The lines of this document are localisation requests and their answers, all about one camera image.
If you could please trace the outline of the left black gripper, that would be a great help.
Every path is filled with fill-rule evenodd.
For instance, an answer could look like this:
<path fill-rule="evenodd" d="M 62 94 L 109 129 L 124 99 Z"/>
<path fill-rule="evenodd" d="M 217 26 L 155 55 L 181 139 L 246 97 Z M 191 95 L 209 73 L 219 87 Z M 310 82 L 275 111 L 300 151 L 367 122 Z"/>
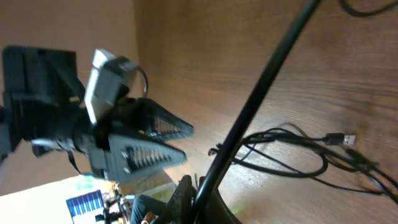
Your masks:
<path fill-rule="evenodd" d="M 91 124 L 87 110 L 76 103 L 34 102 L 30 108 L 30 143 L 35 157 L 64 152 L 76 166 L 73 153 L 81 153 L 94 177 L 120 183 L 184 163 L 183 151 L 160 141 L 186 139 L 194 133 L 191 124 L 148 98 L 120 101 L 96 124 Z M 160 141 L 141 138 L 134 118 L 145 135 Z"/>

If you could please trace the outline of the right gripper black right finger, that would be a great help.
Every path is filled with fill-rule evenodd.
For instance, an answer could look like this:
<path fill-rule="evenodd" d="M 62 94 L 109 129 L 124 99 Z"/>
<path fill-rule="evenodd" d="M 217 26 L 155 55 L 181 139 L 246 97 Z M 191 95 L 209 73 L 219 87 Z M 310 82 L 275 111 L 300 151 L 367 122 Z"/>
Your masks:
<path fill-rule="evenodd" d="M 218 189 L 212 191 L 206 207 L 198 217 L 201 224 L 241 224 L 226 206 Z"/>

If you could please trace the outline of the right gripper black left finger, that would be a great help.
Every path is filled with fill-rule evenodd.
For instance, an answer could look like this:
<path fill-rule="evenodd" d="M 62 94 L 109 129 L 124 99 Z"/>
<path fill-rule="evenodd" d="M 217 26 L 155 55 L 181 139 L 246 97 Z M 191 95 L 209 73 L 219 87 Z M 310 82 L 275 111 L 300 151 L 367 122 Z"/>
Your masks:
<path fill-rule="evenodd" d="M 177 188 L 167 202 L 164 211 L 155 220 L 154 224 L 190 223 L 190 212 L 192 209 L 192 178 L 185 175 L 180 180 Z"/>

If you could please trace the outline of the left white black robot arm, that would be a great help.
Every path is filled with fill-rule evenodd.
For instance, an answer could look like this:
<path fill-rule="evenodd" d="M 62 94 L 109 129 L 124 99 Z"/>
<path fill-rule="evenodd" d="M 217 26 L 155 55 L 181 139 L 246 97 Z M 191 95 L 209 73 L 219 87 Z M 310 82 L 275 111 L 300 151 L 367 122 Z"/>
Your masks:
<path fill-rule="evenodd" d="M 10 45 L 2 51 L 1 157 L 29 142 L 36 157 L 75 153 L 90 163 L 92 177 L 129 182 L 186 161 L 170 145 L 189 138 L 193 126 L 147 95 L 131 98 L 143 69 L 98 49 L 89 82 L 77 75 L 76 53 Z"/>

